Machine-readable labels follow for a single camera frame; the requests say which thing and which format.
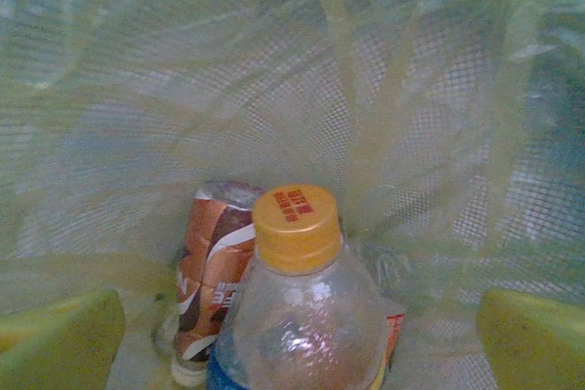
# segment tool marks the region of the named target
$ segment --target plastic bottle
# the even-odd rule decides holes
[[[207,389],[379,388],[386,313],[342,246],[333,196],[283,186],[263,195],[252,216],[255,256],[212,351]]]

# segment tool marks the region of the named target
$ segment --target mesh trash bin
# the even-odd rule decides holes
[[[408,307],[388,388],[492,389],[484,291],[585,301],[584,0],[0,0],[0,312],[116,289],[108,388],[195,189],[327,187]]]

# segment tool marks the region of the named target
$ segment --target brown can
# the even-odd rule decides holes
[[[197,191],[177,271],[175,350],[180,366],[205,366],[254,252],[251,209],[262,192],[237,182],[206,183]]]

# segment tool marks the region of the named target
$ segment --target yellow-green plastic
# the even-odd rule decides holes
[[[585,388],[585,307],[490,290],[476,324],[501,390]]]
[[[103,389],[124,327],[113,290],[2,316],[0,388]]]

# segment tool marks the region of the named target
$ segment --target blue label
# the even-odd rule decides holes
[[[234,382],[228,374],[219,365],[215,351],[211,351],[209,364],[207,365],[207,390],[246,390],[238,383]]]

